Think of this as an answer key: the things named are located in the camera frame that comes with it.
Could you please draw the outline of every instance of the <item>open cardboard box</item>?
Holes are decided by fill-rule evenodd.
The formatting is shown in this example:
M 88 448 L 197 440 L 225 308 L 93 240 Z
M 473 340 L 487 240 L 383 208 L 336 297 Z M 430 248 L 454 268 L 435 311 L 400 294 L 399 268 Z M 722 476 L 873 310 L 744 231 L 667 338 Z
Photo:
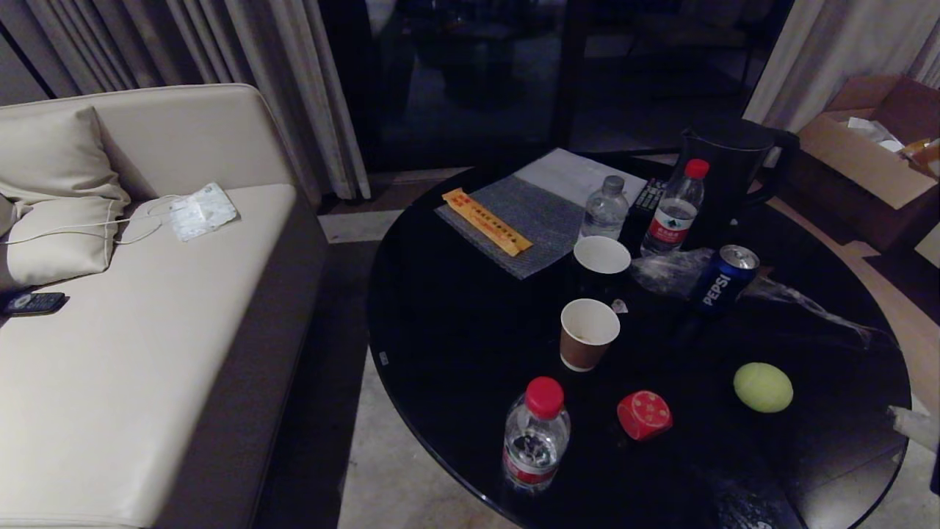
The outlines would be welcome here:
M 913 246 L 936 224 L 937 178 L 852 132 L 848 118 L 877 120 L 901 143 L 940 135 L 940 91 L 898 75 L 849 79 L 803 130 L 791 184 L 851 224 L 872 246 Z

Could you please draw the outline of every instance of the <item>sofa seat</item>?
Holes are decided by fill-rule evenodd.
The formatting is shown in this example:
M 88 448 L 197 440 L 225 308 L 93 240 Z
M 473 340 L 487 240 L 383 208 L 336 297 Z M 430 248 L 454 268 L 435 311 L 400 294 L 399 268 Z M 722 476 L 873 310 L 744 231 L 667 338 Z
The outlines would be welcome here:
M 191 505 L 176 508 L 193 523 L 199 523 L 198 510 L 247 509 L 240 516 L 250 518 L 250 501 L 237 507 L 224 500 L 199 505 L 199 491 L 192 489 L 208 485 L 207 474 L 226 472 L 252 473 L 245 482 L 255 480 L 257 486 L 283 395 L 275 396 L 277 402 L 253 404 L 252 384 L 258 381 L 234 377 L 227 381 L 231 393 L 242 391 L 246 400 L 236 407 L 229 403 L 223 419 L 202 415 L 233 350 L 242 345 L 262 358 L 269 354 L 263 350 L 265 332 L 258 328 L 266 326 L 273 334 L 280 315 L 276 300 L 259 292 L 266 288 L 262 276 L 277 284 L 299 281 L 296 286 L 304 291 L 311 288 L 305 275 L 319 274 L 310 264 L 316 261 L 312 251 L 303 247 L 294 262 L 273 259 L 279 241 L 283 244 L 292 228 L 310 234 L 319 233 L 319 226 L 310 224 L 316 218 L 308 209 L 307 220 L 299 221 L 303 226 L 290 225 L 298 222 L 294 213 L 301 205 L 292 185 L 227 193 L 241 217 L 218 232 L 182 243 L 167 216 L 154 234 L 117 246 L 106 272 L 40 289 L 69 296 L 58 313 L 0 320 L 0 526 L 150 527 L 172 519 L 162 511 L 176 495 L 189 498 Z M 154 218 L 140 218 L 148 203 L 134 210 L 136 220 L 125 229 L 125 239 L 156 225 Z M 266 299 L 266 321 L 250 312 L 259 298 Z M 296 325 L 292 317 L 309 317 L 298 312 L 281 327 Z M 250 345 L 239 343 L 246 325 L 253 326 Z M 301 321 L 299 327 L 306 325 Z M 297 351 L 275 351 L 280 342 L 272 340 L 270 356 L 283 360 L 257 369 L 268 370 L 264 377 L 287 388 Z M 252 409 L 256 404 L 264 409 Z M 252 429 L 255 413 L 266 417 L 258 421 L 258 432 L 242 432 Z M 200 446 L 191 446 L 197 427 L 208 431 Z M 233 437 L 233 430 L 238 435 Z M 232 458 L 200 468 L 201 455 L 194 450 L 214 455 L 228 450 Z M 242 455 L 253 450 L 260 456 L 241 461 L 251 459 Z M 192 468 L 180 475 L 184 460 Z M 217 497 L 218 488 L 211 487 L 205 493 Z

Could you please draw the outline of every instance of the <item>gray placemat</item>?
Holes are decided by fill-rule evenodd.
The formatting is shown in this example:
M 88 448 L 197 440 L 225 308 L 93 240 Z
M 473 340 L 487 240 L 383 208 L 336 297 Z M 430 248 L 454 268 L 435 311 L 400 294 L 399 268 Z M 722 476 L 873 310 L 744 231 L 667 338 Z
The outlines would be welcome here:
M 532 248 L 512 257 L 446 203 L 435 212 L 520 280 L 543 270 L 572 250 L 585 212 L 583 207 L 515 176 L 487 185 L 470 196 L 532 241 Z

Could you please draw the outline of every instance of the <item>disposable face mask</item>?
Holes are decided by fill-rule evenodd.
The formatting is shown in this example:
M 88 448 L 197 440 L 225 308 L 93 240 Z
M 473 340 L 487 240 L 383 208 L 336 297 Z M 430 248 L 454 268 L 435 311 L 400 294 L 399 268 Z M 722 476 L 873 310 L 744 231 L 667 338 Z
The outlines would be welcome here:
M 226 192 L 215 182 L 170 203 L 170 221 L 180 241 L 214 232 L 238 216 Z

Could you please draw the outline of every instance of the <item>round table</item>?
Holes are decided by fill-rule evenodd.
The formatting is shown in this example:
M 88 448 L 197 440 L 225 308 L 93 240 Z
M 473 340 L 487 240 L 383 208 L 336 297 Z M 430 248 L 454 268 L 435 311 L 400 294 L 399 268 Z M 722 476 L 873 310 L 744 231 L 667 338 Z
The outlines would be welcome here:
M 626 155 L 594 155 L 640 177 L 670 168 Z M 676 362 L 664 346 L 680 299 L 627 285 L 630 312 L 593 371 L 558 357 L 567 260 L 519 281 L 447 225 L 441 195 L 473 192 L 532 161 L 519 156 L 467 170 L 408 207 L 385 236 L 368 295 L 370 345 L 388 395 L 431 455 L 480 500 L 523 527 L 849 527 L 897 475 L 906 438 L 888 405 L 910 408 L 901 352 L 889 334 L 869 348 L 850 329 L 803 308 L 751 297 Z M 889 329 L 868 290 L 822 243 L 769 206 L 739 216 L 729 242 L 752 248 L 771 278 L 831 313 Z M 628 248 L 645 226 L 628 219 Z M 750 361 L 780 367 L 792 404 L 746 408 L 731 380 Z M 503 477 L 510 404 L 537 376 L 565 390 L 572 438 L 552 486 L 530 497 Z M 675 424 L 639 443 L 618 401 L 647 389 Z

